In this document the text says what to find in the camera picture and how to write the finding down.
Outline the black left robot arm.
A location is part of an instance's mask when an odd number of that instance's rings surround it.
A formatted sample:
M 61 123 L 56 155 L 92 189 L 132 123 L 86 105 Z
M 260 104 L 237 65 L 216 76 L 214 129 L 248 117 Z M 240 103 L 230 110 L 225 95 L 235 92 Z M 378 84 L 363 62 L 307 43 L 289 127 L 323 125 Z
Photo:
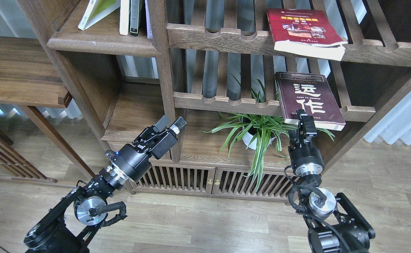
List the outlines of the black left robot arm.
M 139 181 L 151 168 L 149 159 L 160 159 L 177 142 L 178 134 L 186 125 L 178 117 L 168 125 L 167 116 L 144 129 L 131 144 L 121 150 L 106 151 L 110 165 L 102 169 L 85 186 L 75 187 L 51 209 L 28 233 L 24 243 L 29 253 L 88 253 L 88 244 L 99 229 L 126 218 L 124 202 L 108 204 L 115 190 L 127 181 Z M 74 208 L 75 217 L 85 225 L 74 235 L 65 224 L 65 211 Z

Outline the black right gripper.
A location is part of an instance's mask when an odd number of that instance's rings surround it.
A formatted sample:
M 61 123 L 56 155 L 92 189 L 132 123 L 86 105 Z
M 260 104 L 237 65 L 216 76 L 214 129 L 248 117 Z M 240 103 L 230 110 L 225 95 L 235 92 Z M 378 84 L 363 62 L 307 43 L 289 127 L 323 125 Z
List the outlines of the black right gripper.
M 289 131 L 288 151 L 293 173 L 297 176 L 319 175 L 325 167 L 321 153 L 312 144 L 312 138 L 317 135 L 313 117 L 303 109 L 298 109 L 297 115 L 298 127 Z

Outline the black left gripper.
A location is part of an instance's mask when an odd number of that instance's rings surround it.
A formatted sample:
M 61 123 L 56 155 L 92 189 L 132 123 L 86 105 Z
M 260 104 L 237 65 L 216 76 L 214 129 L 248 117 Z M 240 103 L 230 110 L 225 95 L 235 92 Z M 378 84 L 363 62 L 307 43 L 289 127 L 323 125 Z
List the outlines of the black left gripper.
M 127 180 L 138 182 L 151 168 L 149 163 L 151 155 L 159 160 L 178 142 L 177 135 L 187 123 L 183 117 L 178 117 L 164 130 L 169 122 L 169 118 L 164 115 L 136 137 L 133 141 L 134 146 L 125 144 L 118 152 L 111 150 L 105 152 L 105 156 L 112 164 L 109 172 L 112 182 L 124 183 Z

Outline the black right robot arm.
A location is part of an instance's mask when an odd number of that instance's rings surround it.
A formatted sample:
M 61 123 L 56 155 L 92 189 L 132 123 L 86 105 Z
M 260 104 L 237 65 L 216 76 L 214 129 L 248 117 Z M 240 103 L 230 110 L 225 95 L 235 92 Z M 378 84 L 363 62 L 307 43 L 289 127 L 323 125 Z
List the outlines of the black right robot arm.
M 308 227 L 313 253 L 367 253 L 375 231 L 343 193 L 334 195 L 321 188 L 324 162 L 312 144 L 317 130 L 312 116 L 303 109 L 296 130 L 289 131 L 290 167 L 299 177 L 289 191 L 292 208 L 302 215 Z

